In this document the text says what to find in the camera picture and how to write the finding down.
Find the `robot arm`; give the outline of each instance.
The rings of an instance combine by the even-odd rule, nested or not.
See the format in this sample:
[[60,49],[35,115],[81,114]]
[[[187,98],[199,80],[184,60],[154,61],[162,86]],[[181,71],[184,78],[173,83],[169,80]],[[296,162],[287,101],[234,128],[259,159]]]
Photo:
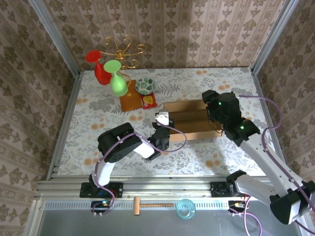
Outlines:
[[254,180],[243,171],[237,171],[226,178],[229,194],[245,193],[270,205],[273,214],[284,224],[290,224],[310,211],[309,204],[292,181],[295,180],[315,203],[314,182],[305,183],[268,146],[268,150],[280,166],[289,172],[293,179],[289,179],[272,161],[262,146],[262,136],[257,126],[241,116],[239,100],[235,94],[233,92],[218,94],[213,90],[208,90],[202,93],[202,99],[207,104],[209,119],[222,124],[227,137],[251,156],[273,185],[272,187],[264,184]]
[[[156,119],[165,125],[174,126],[172,120],[168,118],[168,112],[161,110]],[[169,147],[169,129],[158,125],[153,122],[153,127],[156,129],[155,133],[148,138],[151,144],[153,144],[159,150],[167,150]],[[108,149],[116,143],[118,140],[122,139],[124,136],[134,132],[133,127],[130,123],[122,124],[116,128],[113,128],[99,136],[98,150],[104,155]],[[97,167],[97,180],[102,186],[109,183],[110,175],[114,169],[115,163],[125,156],[127,156],[132,151],[140,154],[143,158],[147,160],[153,160],[160,156],[160,152],[152,148],[151,145],[143,142],[137,136],[131,136],[118,144],[105,158],[104,161],[100,162]]]

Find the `yellow item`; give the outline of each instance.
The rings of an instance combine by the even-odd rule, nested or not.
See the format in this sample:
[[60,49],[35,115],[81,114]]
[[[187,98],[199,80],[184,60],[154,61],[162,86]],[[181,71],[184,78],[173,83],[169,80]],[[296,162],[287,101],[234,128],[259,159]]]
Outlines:
[[151,96],[144,96],[143,101],[147,104],[152,105],[153,104],[153,98]]

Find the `clear glass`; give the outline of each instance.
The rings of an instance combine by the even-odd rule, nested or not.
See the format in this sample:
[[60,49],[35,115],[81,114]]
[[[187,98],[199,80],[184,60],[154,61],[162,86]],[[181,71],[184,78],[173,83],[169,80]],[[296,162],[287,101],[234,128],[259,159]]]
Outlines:
[[177,203],[176,212],[182,219],[192,219],[196,213],[195,204],[189,199],[182,199]]

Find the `metal frame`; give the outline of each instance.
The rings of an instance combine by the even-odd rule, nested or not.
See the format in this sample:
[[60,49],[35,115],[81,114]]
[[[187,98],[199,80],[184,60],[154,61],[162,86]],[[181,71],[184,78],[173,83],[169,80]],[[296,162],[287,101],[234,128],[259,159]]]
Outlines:
[[77,79],[74,81],[71,95],[68,101],[67,109],[65,110],[65,114],[63,117],[63,123],[60,128],[59,136],[56,142],[55,150],[53,153],[53,157],[47,172],[47,177],[46,180],[50,180],[52,174],[53,174],[53,169],[55,167],[55,164],[59,164],[61,157],[63,155],[63,149],[65,142],[67,140],[70,124],[71,124],[71,119],[74,111],[74,107],[76,104],[76,100],[78,98],[78,94],[81,88],[81,83],[82,79],[84,76],[84,72],[81,72],[80,75],[77,76]]
[[274,47],[277,39],[279,38],[280,34],[282,33],[283,28],[285,27],[286,23],[288,22],[291,14],[293,13],[297,3],[299,0],[287,0],[283,8],[281,9],[277,19],[275,20],[268,36],[262,45],[262,48],[255,59],[255,62],[252,65],[252,71],[254,74],[258,74],[259,70],[261,69],[262,65],[266,61],[269,53],[271,52],[272,48]]
[[[143,200],[141,199],[142,204],[163,204],[163,203],[173,203],[173,206],[168,207],[145,207],[143,210],[176,210],[176,206],[179,200]],[[93,201],[69,201],[69,200],[60,200],[60,201],[45,201],[45,210],[91,210],[91,203]],[[196,210],[228,210],[229,204],[228,200],[212,200],[212,199],[198,199],[193,200]],[[119,200],[117,199],[112,209],[114,210],[133,210],[133,199],[130,200]]]
[[36,14],[38,15],[40,21],[43,23],[45,29],[47,30],[49,36],[53,40],[56,48],[67,64],[69,70],[71,71],[74,78],[80,74],[80,68],[75,62],[69,48],[65,44],[63,37],[61,36],[59,30],[57,29],[52,17],[50,16],[47,8],[45,7],[43,0],[30,0],[30,4],[34,8]]
[[[178,201],[189,198],[196,203],[241,201],[241,197],[212,198],[210,193],[210,182],[225,181],[226,176],[148,176],[148,177],[112,177],[112,182],[123,182],[124,193],[119,202],[128,203],[133,197],[141,197],[142,201],[155,203]],[[270,183],[266,177],[255,177],[256,180]],[[43,211],[47,202],[58,204],[60,201],[71,201],[72,203],[91,202],[102,199],[82,199],[79,197],[81,183],[87,182],[88,176],[59,176],[55,175],[50,181],[39,181],[34,201],[30,210],[25,236],[36,236]]]
[[[254,84],[255,84],[258,96],[264,97],[264,94],[262,92],[260,83],[258,81],[258,77],[253,72],[252,72],[252,79],[254,81]],[[268,127],[274,126],[273,122],[272,122],[272,119],[271,119],[271,115],[270,115],[268,107],[267,107],[266,100],[260,99],[260,104],[261,104],[262,110],[264,112],[264,115],[265,115]],[[270,136],[271,136],[272,143],[274,145],[276,154],[281,158],[282,161],[284,161],[284,155],[282,153],[282,150],[281,150],[281,147],[280,147],[280,143],[279,143],[279,140],[278,140],[278,137],[277,137],[277,134],[276,134],[275,130],[274,129],[269,130],[269,133],[270,133]]]

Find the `cable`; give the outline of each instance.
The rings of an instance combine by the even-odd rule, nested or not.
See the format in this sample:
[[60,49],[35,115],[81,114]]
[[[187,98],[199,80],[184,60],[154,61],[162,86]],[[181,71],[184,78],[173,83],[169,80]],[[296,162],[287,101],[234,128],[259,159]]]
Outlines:
[[112,191],[113,193],[115,193],[115,197],[117,198],[117,192],[114,189],[110,189],[110,191]]
[[259,225],[259,236],[261,236],[261,235],[262,235],[262,226],[261,226],[261,223],[260,223],[259,219],[258,219],[254,214],[251,214],[251,213],[246,212],[248,203],[250,202],[250,198],[251,198],[251,197],[249,197],[248,200],[246,201],[244,212],[238,212],[238,211],[234,210],[233,208],[230,208],[230,210],[231,210],[232,212],[236,213],[236,214],[242,214],[242,215],[244,215],[244,226],[245,226],[245,230],[246,230],[246,233],[247,233],[248,236],[251,236],[251,235],[250,235],[250,233],[248,232],[248,229],[247,229],[247,225],[246,225],[246,215],[250,215],[251,217],[253,217],[253,218],[257,221],[257,223],[258,223],[258,225]]
[[163,150],[160,150],[160,149],[158,149],[157,147],[155,147],[155,146],[154,146],[153,144],[151,144],[146,138],[142,137],[142,136],[141,136],[140,134],[138,134],[138,133],[131,133],[131,134],[128,134],[128,135],[122,137],[122,138],[121,138],[120,140],[118,140],[117,142],[115,142],[114,145],[112,145],[112,146],[107,150],[107,152],[104,154],[104,156],[103,156],[101,159],[99,159],[99,160],[97,161],[97,163],[96,163],[96,165],[95,165],[95,170],[94,170],[95,185],[96,185],[97,187],[99,187],[99,188],[101,188],[101,189],[107,191],[110,195],[112,195],[112,198],[113,198],[112,204],[111,204],[111,205],[109,206],[109,208],[103,213],[103,215],[107,214],[107,213],[109,212],[109,210],[113,207],[116,198],[115,198],[114,194],[112,193],[112,191],[110,191],[109,189],[107,189],[107,188],[105,188],[104,186],[102,186],[102,185],[99,184],[98,179],[97,179],[97,168],[98,168],[98,165],[100,164],[100,162],[103,161],[103,160],[105,160],[105,158],[108,156],[108,154],[109,154],[119,143],[121,143],[122,141],[126,140],[127,138],[129,138],[129,137],[131,137],[131,136],[133,136],[133,135],[136,135],[136,136],[139,137],[143,142],[145,142],[146,144],[150,145],[150,146],[151,146],[152,148],[154,148],[155,150],[157,150],[157,151],[162,151],[162,152],[168,152],[168,153],[178,151],[178,150],[180,150],[180,149],[186,144],[186,142],[187,142],[187,136],[186,136],[186,134],[184,134],[182,131],[180,131],[180,130],[178,130],[178,129],[176,129],[176,128],[170,127],[170,126],[168,126],[168,125],[161,124],[161,123],[158,122],[158,121],[157,121],[157,123],[158,123],[159,125],[161,125],[161,126],[164,126],[164,127],[168,128],[168,129],[172,129],[172,130],[174,130],[174,131],[176,131],[176,132],[178,132],[178,133],[184,135],[184,137],[185,137],[185,142],[184,142],[184,144],[181,145],[179,148],[177,148],[177,149],[175,149],[175,150],[163,151]]
[[218,191],[216,191],[216,190],[212,190],[212,192],[214,192],[214,193],[217,194],[217,195],[224,195],[224,194],[227,193],[227,189],[225,189],[223,192],[218,192]]
[[105,212],[107,211],[105,211],[105,212],[100,212],[100,214],[98,215],[96,212],[95,212],[95,208],[96,208],[96,206],[97,205],[100,205],[100,204],[102,204],[102,203],[100,203],[100,202],[96,202],[96,203],[94,203],[93,204],[93,206],[92,206],[92,213],[94,214],[94,216],[102,216],[102,214],[104,213],[105,214]]
[[247,194],[245,193],[244,194],[244,199],[240,203],[243,203],[246,200],[246,197],[247,197]]
[[[213,126],[210,125],[209,123],[210,120],[208,120],[208,125],[211,127],[211,128],[215,128]],[[221,126],[221,132],[218,132],[216,129],[214,129],[214,131],[216,131],[218,134],[222,134],[223,133],[223,127]]]
[[271,99],[267,98],[267,97],[262,97],[262,96],[248,96],[248,95],[240,95],[240,97],[244,97],[244,98],[259,98],[259,99],[263,99],[266,100],[268,102],[271,102],[278,110],[279,112],[279,116],[280,116],[280,120],[279,123],[276,126],[272,126],[272,127],[267,127],[263,130],[262,135],[261,135],[261,141],[262,141],[262,146],[264,147],[264,150],[266,151],[266,153],[268,154],[268,156],[273,160],[273,162],[279,167],[280,170],[282,170],[282,172],[289,178],[289,180],[291,180],[295,186],[298,188],[298,190],[300,191],[300,193],[303,195],[303,197],[305,198],[305,200],[307,201],[307,203],[310,205],[310,207],[312,208],[312,210],[315,212],[315,206],[313,205],[313,203],[311,202],[310,198],[306,195],[306,193],[304,192],[304,190],[301,188],[301,186],[298,184],[298,182],[296,182],[296,180],[290,175],[290,173],[288,171],[285,170],[285,168],[276,160],[276,158],[271,154],[271,152],[268,150],[267,145],[266,145],[266,141],[265,141],[265,135],[267,130],[269,129],[277,129],[280,127],[281,123],[282,123],[282,114],[281,114],[281,110],[279,108],[279,106]]
[[295,221],[302,229],[306,230],[307,232],[309,232],[312,235],[315,235],[315,233],[311,230],[309,230],[308,228],[306,228],[304,225],[302,225],[300,222],[298,222],[297,220]]

